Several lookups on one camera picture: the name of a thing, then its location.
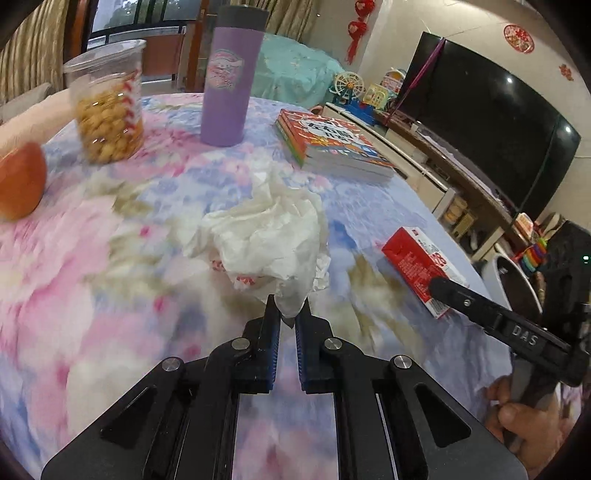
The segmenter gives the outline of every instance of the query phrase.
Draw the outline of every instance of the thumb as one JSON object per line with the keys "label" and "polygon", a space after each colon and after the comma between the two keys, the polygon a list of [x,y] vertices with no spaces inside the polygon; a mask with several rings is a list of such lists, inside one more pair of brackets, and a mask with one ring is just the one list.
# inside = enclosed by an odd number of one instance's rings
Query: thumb
{"label": "thumb", "polygon": [[545,411],[518,403],[507,403],[499,411],[499,421],[504,428],[524,440],[533,440],[545,429]]}

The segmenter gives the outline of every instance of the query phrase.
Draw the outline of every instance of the red and white box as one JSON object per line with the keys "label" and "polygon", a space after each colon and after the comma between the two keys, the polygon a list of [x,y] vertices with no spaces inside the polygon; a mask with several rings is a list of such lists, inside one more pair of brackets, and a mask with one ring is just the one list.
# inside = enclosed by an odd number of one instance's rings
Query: red and white box
{"label": "red and white box", "polygon": [[429,283],[432,278],[446,277],[469,287],[466,279],[420,228],[400,227],[382,252],[435,318],[440,318],[449,307],[431,298]]}

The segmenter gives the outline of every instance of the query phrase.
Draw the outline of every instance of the transparent plastic jar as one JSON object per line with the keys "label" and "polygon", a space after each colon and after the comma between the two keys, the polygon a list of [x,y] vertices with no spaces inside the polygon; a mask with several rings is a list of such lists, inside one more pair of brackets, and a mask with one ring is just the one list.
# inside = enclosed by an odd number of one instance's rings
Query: transparent plastic jar
{"label": "transparent plastic jar", "polygon": [[91,163],[126,160],[144,141],[141,108],[145,40],[94,48],[64,65],[85,154]]}

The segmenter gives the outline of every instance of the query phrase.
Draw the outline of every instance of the cartoon sticker on bottle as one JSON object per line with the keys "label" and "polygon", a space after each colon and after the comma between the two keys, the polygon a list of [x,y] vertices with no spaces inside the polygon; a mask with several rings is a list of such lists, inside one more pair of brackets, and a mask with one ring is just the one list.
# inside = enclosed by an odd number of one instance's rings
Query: cartoon sticker on bottle
{"label": "cartoon sticker on bottle", "polygon": [[240,75],[244,60],[229,50],[216,50],[207,64],[207,84],[212,88],[233,90]]}

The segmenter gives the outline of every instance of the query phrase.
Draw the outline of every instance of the floral tablecloth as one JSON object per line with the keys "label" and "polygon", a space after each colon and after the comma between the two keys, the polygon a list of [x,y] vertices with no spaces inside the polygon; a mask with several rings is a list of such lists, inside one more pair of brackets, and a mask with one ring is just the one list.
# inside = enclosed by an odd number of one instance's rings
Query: floral tablecloth
{"label": "floral tablecloth", "polygon": [[[313,313],[366,353],[407,353],[474,415],[511,370],[508,350],[457,313],[434,320],[384,260],[400,226],[418,226],[467,278],[460,248],[400,178],[386,185],[295,170],[272,128],[286,104],[251,99],[244,142],[199,141],[202,97],[143,99],[146,140],[129,161],[87,165],[73,124],[44,150],[46,194],[0,225],[0,432],[34,478],[47,461],[163,358],[206,356],[264,306],[183,247],[207,212],[251,194],[269,162],[318,193],[329,221],[330,287]],[[282,326],[275,388],[241,399],[234,477],[337,478],[332,398],[305,395],[294,333]]]}

